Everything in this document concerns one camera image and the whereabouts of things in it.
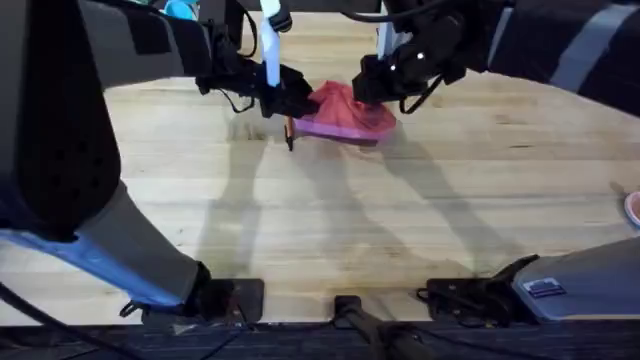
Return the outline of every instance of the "wood grain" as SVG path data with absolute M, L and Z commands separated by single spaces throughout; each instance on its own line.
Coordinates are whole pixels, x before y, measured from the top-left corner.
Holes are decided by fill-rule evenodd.
M 316 87 L 349 82 L 375 51 L 370 25 L 294 21 L 283 62 Z M 132 197 L 214 276 L 264 279 L 265 321 L 325 320 L 333 296 L 352 293 L 379 316 L 424 320 L 409 293 L 429 278 L 490 275 L 634 232 L 619 201 L 640 183 L 638 120 L 557 89 L 469 74 L 398 115 L 377 147 L 306 137 L 293 153 L 281 117 L 235 115 L 190 79 L 106 98 Z M 117 289 L 6 243 L 0 279 L 72 324 L 138 321 L 117 316 Z M 1 325 L 30 323 L 0 307 Z

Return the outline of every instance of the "black foam padding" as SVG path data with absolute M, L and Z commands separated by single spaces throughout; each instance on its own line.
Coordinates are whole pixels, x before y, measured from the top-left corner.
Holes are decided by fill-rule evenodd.
M 20 113 L 3 134 L 14 156 L 0 164 L 0 202 L 12 227 L 72 241 L 118 186 L 120 156 L 77 2 L 34 1 L 28 16 Z

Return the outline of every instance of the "gray panel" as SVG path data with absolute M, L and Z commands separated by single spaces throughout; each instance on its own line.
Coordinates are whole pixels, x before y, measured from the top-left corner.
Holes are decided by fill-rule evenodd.
M 79 4 L 103 88 L 184 75 L 173 32 L 166 20 L 162 19 L 171 53 L 138 55 L 124 13 L 90 1 L 80 0 Z
M 513 14 L 513 8 L 505 8 L 502 11 L 502 15 L 500 15 L 500 21 L 498 21 L 496 32 L 495 34 L 493 34 L 493 40 L 491 41 L 491 49 L 489 50 L 488 65 L 491 65 L 491 62 L 493 61 L 493 56 L 496 54 L 496 50 L 498 49 L 500 40 L 502 40 L 504 29 L 507 27 L 507 23 L 509 23 L 511 14 Z
M 542 257 L 516 275 L 513 289 L 541 318 L 640 316 L 640 238 Z M 527 283 L 554 279 L 565 294 L 534 298 Z
M 197 273 L 197 262 L 178 251 L 138 210 L 120 185 L 107 207 L 77 231 L 79 242 L 91 244 L 84 268 L 112 268 L 121 276 L 111 283 L 138 301 L 171 305 L 187 299 Z
M 13 161 L 28 3 L 0 1 L 0 174 Z
M 636 10 L 636 4 L 610 4 L 595 14 L 562 53 L 549 83 L 578 92 L 602 54 L 607 51 L 620 25 Z

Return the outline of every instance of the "pink towel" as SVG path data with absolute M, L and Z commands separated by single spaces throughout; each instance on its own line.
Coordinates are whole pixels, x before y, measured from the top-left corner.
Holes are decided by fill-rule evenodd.
M 348 85 L 327 81 L 309 99 L 320 103 L 320 110 L 315 115 L 295 119 L 295 127 L 310 134 L 381 140 L 396 126 L 395 116 L 384 105 L 356 101 Z

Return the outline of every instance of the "black cable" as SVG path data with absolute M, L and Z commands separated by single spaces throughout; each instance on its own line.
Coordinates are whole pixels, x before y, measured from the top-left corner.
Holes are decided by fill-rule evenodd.
M 251 27 L 251 35 L 253 35 L 253 49 L 251 50 L 250 53 L 246 55 L 242 54 L 242 56 L 245 58 L 251 58 L 253 57 L 253 55 L 256 54 L 256 51 L 258 50 L 258 26 L 256 25 L 256 22 L 251 17 L 251 14 L 249 14 L 249 11 L 247 10 L 247 8 L 242 6 L 242 4 L 240 4 L 240 2 L 238 2 L 237 0 L 236 0 L 236 3 L 238 3 L 238 5 L 242 8 L 244 15 L 247 17 L 247 20 L 249 20 L 249 27 Z
M 482 351 L 491 352 L 491 353 L 498 354 L 498 355 L 519 357 L 519 358 L 522 358 L 522 359 L 556 360 L 554 358 L 547 357 L 547 356 L 542 356 L 542 355 L 532 355 L 532 354 L 522 353 L 522 352 L 519 352 L 519 351 L 509 350 L 509 349 L 505 349 L 505 348 L 497 348 L 497 347 L 492 347 L 492 346 L 487 346 L 487 345 L 470 343 L 470 342 L 466 342 L 466 341 L 463 341 L 463 340 L 458 340 L 458 339 L 450 338 L 448 336 L 440 335 L 440 334 L 435 333 L 435 332 L 433 332 L 431 330 L 420 328 L 420 327 L 417 327 L 415 325 L 413 325 L 412 328 L 417 330 L 420 333 L 429 335 L 430 337 L 432 337 L 434 339 L 438 339 L 438 340 L 447 342 L 447 343 L 452 344 L 452 345 L 464 346 L 464 347 L 468 347 L 470 349 L 482 350 Z
M 413 8 L 411 10 L 403 11 L 401 13 L 389 14 L 389 15 L 381 15 L 381 16 L 366 16 L 361 15 L 354 12 L 349 11 L 340 11 L 340 13 L 351 20 L 363 22 L 363 23 L 383 23 L 390 22 L 396 20 L 402 20 L 408 17 L 416 16 L 425 12 L 436 10 L 438 7 L 444 5 L 447 2 L 451 2 L 452 0 L 433 0 L 428 4 L 424 4 L 417 8 Z
M 73 327 L 70 327 L 69 325 L 49 316 L 47 313 L 31 305 L 29 302 L 21 298 L 18 294 L 11 291 L 11 289 L 4 286 L 2 282 L 0 282 L 0 299 L 2 299 L 7 304 L 11 305 L 16 310 L 32 318 L 33 320 L 41 323 L 42 325 L 45 325 L 54 330 L 58 330 L 60 332 L 66 333 L 87 344 L 116 353 L 124 357 L 125 359 L 143 360 L 140 356 L 134 354 L 133 352 L 127 349 L 104 342 L 98 338 L 94 338 L 90 335 L 83 333 L 82 331 L 79 331 Z
M 85 355 L 93 354 L 93 353 L 98 352 L 98 351 L 100 351 L 100 348 L 93 348 L 93 349 L 89 349 L 89 350 L 85 350 L 85 351 L 81 351 L 81 352 L 75 353 L 73 355 L 69 355 L 69 356 L 65 356 L 65 357 L 59 358 L 58 360 L 77 359 L 79 357 L 83 357 Z
M 405 115 L 413 114 L 416 110 L 418 110 L 418 108 L 420 106 L 422 106 L 422 104 L 424 104 L 425 100 L 427 100 L 427 98 L 429 96 L 431 96 L 431 94 L 433 94 L 433 92 L 440 85 L 440 83 L 442 83 L 442 75 L 438 76 L 433 81 L 433 83 L 431 83 L 431 85 L 429 85 L 427 90 L 425 90 L 422 94 L 420 94 L 420 97 L 418 98 L 418 100 L 416 100 L 416 102 L 413 103 L 413 105 L 411 105 L 408 110 L 405 108 L 407 99 L 404 98 L 404 99 L 400 100 L 400 112 L 405 114 Z
M 214 90 L 218 90 L 222 93 L 222 95 L 224 95 L 224 97 L 227 98 L 227 100 L 229 101 L 229 104 L 231 104 L 231 109 L 233 110 L 234 113 L 236 114 L 242 114 L 243 112 L 253 108 L 256 104 L 256 98 L 254 98 L 253 96 L 251 97 L 251 102 L 249 102 L 249 105 L 245 106 L 242 110 L 239 110 L 236 107 L 236 104 L 233 103 L 233 100 L 231 100 L 231 98 L 229 97 L 229 95 L 227 94 L 226 91 L 222 90 L 222 89 L 214 89 Z
M 218 346 L 216 346 L 211 351 L 206 353 L 204 356 L 199 358 L 199 360 L 206 360 L 206 359 L 212 358 L 217 353 L 219 353 L 222 349 L 224 349 L 227 345 L 231 344 L 233 341 L 235 341 L 237 338 L 239 338 L 240 335 L 242 335 L 244 333 L 245 333 L 245 331 L 240 331 L 238 333 L 235 333 L 235 334 L 229 336 L 225 341 L 221 342 L 220 344 L 218 344 Z

